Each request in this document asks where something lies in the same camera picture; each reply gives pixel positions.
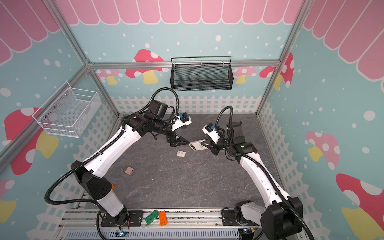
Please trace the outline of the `white remote control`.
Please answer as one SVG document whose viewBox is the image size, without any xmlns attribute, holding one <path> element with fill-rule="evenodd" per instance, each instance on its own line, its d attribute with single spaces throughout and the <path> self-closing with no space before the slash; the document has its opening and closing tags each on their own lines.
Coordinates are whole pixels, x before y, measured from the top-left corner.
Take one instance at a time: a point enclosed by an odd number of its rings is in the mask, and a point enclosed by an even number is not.
<svg viewBox="0 0 384 240">
<path fill-rule="evenodd" d="M 199 140 L 195 142 L 190 142 L 189 146 L 192 148 L 194 151 L 202 151 L 202 150 L 207 150 L 208 148 L 202 145 L 202 142 L 205 140 Z"/>
</svg>

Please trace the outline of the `white battery cover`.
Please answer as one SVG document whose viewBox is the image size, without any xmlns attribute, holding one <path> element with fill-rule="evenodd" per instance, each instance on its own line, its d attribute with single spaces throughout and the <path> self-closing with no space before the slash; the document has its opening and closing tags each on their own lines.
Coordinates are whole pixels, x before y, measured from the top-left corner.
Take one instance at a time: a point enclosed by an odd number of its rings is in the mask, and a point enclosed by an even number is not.
<svg viewBox="0 0 384 240">
<path fill-rule="evenodd" d="M 177 151 L 177 156 L 178 156 L 178 157 L 184 158 L 185 155 L 186 155 L 186 152 L 183 152 L 183 151 Z"/>
</svg>

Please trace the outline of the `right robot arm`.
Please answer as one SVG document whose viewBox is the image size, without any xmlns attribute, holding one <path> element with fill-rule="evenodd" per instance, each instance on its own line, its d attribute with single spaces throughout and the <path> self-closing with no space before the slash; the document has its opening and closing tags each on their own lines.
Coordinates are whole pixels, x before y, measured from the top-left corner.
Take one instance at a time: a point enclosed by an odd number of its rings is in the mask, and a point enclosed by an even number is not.
<svg viewBox="0 0 384 240">
<path fill-rule="evenodd" d="M 274 179 L 256 147 L 246 142 L 242 122 L 233 122 L 233 114 L 233 107 L 226 106 L 214 124 L 203 127 L 207 139 L 202 146 L 215 156 L 223 151 L 228 160 L 236 161 L 251 177 L 262 196 L 263 208 L 252 201 L 236 205 L 238 222 L 255 223 L 269 240 L 284 240 L 295 234 L 303 234 L 306 240 L 313 240 L 315 237 L 303 218 L 303 203 L 298 197 L 292 198 Z"/>
</svg>

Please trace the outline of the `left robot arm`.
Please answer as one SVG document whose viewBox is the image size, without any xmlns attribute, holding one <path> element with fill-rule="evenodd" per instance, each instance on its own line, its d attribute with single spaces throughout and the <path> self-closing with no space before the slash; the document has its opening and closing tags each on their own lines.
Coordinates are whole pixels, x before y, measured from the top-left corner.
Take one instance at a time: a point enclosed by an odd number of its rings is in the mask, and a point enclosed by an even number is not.
<svg viewBox="0 0 384 240">
<path fill-rule="evenodd" d="M 56 180 L 45 193 L 45 202 L 50 205 L 66 205 L 70 203 L 92 203 L 100 209 L 101 213 L 112 218 L 116 226 L 123 226 L 130 220 L 130 214 L 124 204 L 114 193 L 114 186 L 105 175 L 115 161 L 135 142 L 147 133 L 154 137 L 165 135 L 171 147 L 188 145 L 190 142 L 178 136 L 176 130 L 187 127 L 192 120 L 187 113 L 179 112 L 179 104 L 173 107 L 171 116 L 167 119 L 164 115 L 168 105 L 155 100 L 155 96 L 162 91 L 170 91 L 175 96 L 177 93 L 167 87 L 154 92 L 150 101 L 140 110 L 121 117 L 121 127 L 99 150 L 83 162 L 75 161 L 71 170 Z M 71 199 L 56 201 L 51 199 L 54 189 L 70 175 L 74 175 L 78 183 L 90 195 L 89 199 Z"/>
</svg>

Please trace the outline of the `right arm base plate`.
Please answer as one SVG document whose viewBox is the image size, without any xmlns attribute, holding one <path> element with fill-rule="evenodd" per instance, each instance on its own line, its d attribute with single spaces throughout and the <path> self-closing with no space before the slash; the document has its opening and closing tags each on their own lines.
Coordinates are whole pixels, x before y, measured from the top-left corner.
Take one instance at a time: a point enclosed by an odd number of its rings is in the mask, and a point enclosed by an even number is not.
<svg viewBox="0 0 384 240">
<path fill-rule="evenodd" d="M 223 226 L 258 226 L 258 224 L 241 219 L 234 209 L 223 208 L 221 210 Z"/>
</svg>

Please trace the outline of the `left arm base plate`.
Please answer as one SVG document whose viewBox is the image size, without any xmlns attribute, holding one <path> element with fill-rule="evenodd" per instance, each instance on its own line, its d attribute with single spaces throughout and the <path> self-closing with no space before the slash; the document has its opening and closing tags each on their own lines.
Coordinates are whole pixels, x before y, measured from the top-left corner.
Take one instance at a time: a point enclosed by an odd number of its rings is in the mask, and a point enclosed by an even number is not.
<svg viewBox="0 0 384 240">
<path fill-rule="evenodd" d="M 140 227 L 143 220 L 143 211 L 123 210 L 115 217 L 106 214 L 102 217 L 102 227 Z"/>
</svg>

